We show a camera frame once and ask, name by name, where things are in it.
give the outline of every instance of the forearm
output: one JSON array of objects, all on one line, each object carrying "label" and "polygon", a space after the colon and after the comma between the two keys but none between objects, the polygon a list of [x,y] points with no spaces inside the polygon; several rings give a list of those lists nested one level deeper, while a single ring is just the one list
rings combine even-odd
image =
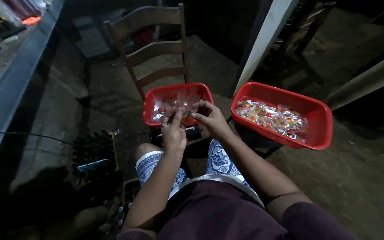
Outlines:
[{"label": "forearm", "polygon": [[232,132],[223,137],[221,145],[262,200],[300,193],[299,188],[287,176],[257,155]]},{"label": "forearm", "polygon": [[134,199],[121,232],[137,228],[166,206],[183,152],[166,151]]}]

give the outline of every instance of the chair slat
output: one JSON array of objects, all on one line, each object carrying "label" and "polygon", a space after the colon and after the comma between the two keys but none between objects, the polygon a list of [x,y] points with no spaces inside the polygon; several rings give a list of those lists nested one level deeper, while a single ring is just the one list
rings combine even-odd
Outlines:
[{"label": "chair slat", "polygon": [[186,68],[184,66],[177,68],[160,69],[137,79],[136,86],[146,86],[147,84],[155,82],[156,80],[161,79],[163,77],[183,75],[185,74],[185,70]]},{"label": "chair slat", "polygon": [[159,24],[180,24],[179,8],[141,7],[111,25],[119,41],[128,34],[145,26]]},{"label": "chair slat", "polygon": [[165,54],[183,53],[182,41],[153,42],[147,46],[127,55],[131,66],[135,67],[148,59]]}]

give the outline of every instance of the patterned shorts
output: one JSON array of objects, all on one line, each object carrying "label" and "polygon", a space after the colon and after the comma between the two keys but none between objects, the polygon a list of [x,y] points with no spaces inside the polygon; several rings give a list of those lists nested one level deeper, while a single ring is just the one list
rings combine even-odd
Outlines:
[{"label": "patterned shorts", "polygon": [[[154,167],[158,164],[158,161],[160,160],[162,154],[163,151],[148,152],[137,161],[136,170],[137,175],[139,176],[140,184],[142,186],[151,175],[152,171],[154,170]],[[208,149],[206,170],[206,174],[211,173],[227,174],[238,177],[242,181],[242,184],[253,190],[248,185],[247,181],[245,181],[244,177],[239,172],[237,167],[233,164],[231,159],[227,156],[220,143],[214,139],[211,141],[210,148]],[[176,188],[179,184],[187,180],[189,180],[189,178],[186,177],[185,171],[180,168],[177,172],[172,190]]]}]

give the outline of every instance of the wooden chair back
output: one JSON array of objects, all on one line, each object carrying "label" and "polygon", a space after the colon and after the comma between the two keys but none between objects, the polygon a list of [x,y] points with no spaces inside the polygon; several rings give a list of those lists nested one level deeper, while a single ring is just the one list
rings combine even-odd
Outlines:
[{"label": "wooden chair back", "polygon": [[[185,83],[189,82],[189,61],[187,57],[183,3],[179,3],[179,7],[177,8],[154,6],[137,8],[120,20],[112,23],[106,22],[105,24],[107,25],[114,44],[119,50],[125,66],[143,99],[145,99],[145,94],[143,93],[142,88],[160,78],[184,75]],[[121,45],[122,38],[145,26],[158,24],[180,24],[181,40],[153,42],[131,54],[125,54],[124,48]],[[140,65],[148,59],[165,54],[182,54],[183,66],[160,69],[153,73],[136,77],[133,67]]]}]

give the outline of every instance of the candy wrapper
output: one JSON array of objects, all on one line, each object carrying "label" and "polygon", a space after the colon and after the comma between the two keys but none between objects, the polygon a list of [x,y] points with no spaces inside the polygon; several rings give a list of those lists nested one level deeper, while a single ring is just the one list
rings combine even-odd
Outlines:
[{"label": "candy wrapper", "polygon": [[190,116],[192,105],[201,100],[201,95],[179,92],[173,96],[166,96],[155,99],[154,113],[152,119],[155,123],[160,123],[164,115],[173,108],[185,108],[182,116],[182,123],[192,125],[194,119]]},{"label": "candy wrapper", "polygon": [[303,143],[306,141],[307,119],[287,106],[278,105],[274,108],[267,106],[264,102],[247,100],[239,101],[235,111],[239,116],[255,124]]}]

